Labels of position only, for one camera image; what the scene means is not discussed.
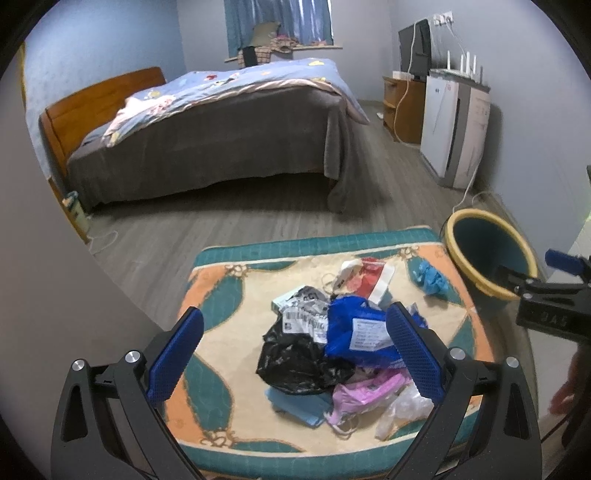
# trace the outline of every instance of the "bed frame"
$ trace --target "bed frame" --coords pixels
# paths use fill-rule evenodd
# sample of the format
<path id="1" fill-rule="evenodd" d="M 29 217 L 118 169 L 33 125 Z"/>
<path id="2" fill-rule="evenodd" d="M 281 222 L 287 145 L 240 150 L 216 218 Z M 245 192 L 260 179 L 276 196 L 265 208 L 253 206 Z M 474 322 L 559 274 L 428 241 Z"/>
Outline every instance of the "bed frame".
<path id="1" fill-rule="evenodd" d="M 95 83 L 45 108 L 41 128 L 64 178 L 68 157 L 86 135 L 113 120 L 127 97 L 165 83 L 162 70 L 150 67 Z"/>

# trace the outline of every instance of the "metal screw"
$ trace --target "metal screw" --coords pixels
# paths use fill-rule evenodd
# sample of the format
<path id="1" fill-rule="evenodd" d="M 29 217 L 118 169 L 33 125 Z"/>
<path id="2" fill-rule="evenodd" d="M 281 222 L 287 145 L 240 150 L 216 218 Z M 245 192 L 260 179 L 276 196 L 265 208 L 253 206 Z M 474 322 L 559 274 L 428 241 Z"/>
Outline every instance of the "metal screw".
<path id="1" fill-rule="evenodd" d="M 80 359 L 80 360 L 76 360 L 73 364 L 72 364 L 72 370 L 74 372 L 80 371 L 84 368 L 85 362 L 84 360 Z"/>
<path id="2" fill-rule="evenodd" d="M 517 368 L 519 366 L 519 360 L 514 356 L 508 356 L 506 362 L 511 368 Z"/>
<path id="3" fill-rule="evenodd" d="M 139 360 L 139 357 L 141 357 L 141 353 L 139 353 L 136 350 L 132 350 L 130 352 L 128 352 L 127 355 L 125 355 L 125 361 L 129 364 L 134 364 Z"/>
<path id="4" fill-rule="evenodd" d="M 457 348 L 457 347 L 449 350 L 449 354 L 455 360 L 464 360 L 466 358 L 466 352 L 464 350 L 462 350 L 461 348 Z"/>

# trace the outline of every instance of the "gray laminate flooring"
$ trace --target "gray laminate flooring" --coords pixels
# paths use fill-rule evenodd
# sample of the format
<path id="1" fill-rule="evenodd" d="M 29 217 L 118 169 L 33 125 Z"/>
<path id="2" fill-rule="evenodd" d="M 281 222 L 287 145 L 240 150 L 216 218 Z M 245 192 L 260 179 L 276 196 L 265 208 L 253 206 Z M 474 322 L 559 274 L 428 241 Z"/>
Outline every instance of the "gray laminate flooring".
<path id="1" fill-rule="evenodd" d="M 363 107 L 371 125 L 361 128 L 366 171 L 359 179 L 359 216 L 327 210 L 329 183 L 321 174 L 227 181 L 97 210 L 90 235 L 118 232 L 115 243 L 95 255 L 97 262 L 137 306 L 168 329 L 203 248 L 413 225 L 439 229 L 462 192 L 439 187 L 421 163 L 419 150 L 392 140 L 376 116 L 377 106 Z M 92 249 L 109 239 L 97 239 Z"/>

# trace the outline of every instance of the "window sill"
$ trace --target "window sill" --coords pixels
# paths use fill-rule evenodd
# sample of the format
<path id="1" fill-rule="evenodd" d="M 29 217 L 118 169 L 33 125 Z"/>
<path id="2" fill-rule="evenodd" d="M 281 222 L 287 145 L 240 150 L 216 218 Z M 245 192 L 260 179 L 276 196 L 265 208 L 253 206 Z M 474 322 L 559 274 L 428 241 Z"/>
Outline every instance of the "window sill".
<path id="1" fill-rule="evenodd" d="M 293 50 L 324 50 L 324 49 L 328 49 L 328 50 L 343 50 L 343 47 L 341 47 L 340 45 L 302 45 L 301 47 L 294 47 Z M 232 57 L 229 59 L 224 60 L 224 63 L 228 63 L 230 61 L 237 61 L 238 57 Z"/>

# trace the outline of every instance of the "television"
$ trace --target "television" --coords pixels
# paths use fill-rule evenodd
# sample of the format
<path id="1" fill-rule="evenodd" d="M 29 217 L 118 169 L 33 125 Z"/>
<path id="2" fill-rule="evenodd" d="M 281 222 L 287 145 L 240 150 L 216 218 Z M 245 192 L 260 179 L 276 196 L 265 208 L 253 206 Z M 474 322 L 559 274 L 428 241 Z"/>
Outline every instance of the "television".
<path id="1" fill-rule="evenodd" d="M 416 29 L 413 51 L 413 28 Z M 421 20 L 416 25 L 402 29 L 398 32 L 400 41 L 400 71 L 408 72 L 411 55 L 413 64 L 410 73 L 414 75 L 415 80 L 427 81 L 427 75 L 431 69 L 431 29 L 428 20 Z"/>

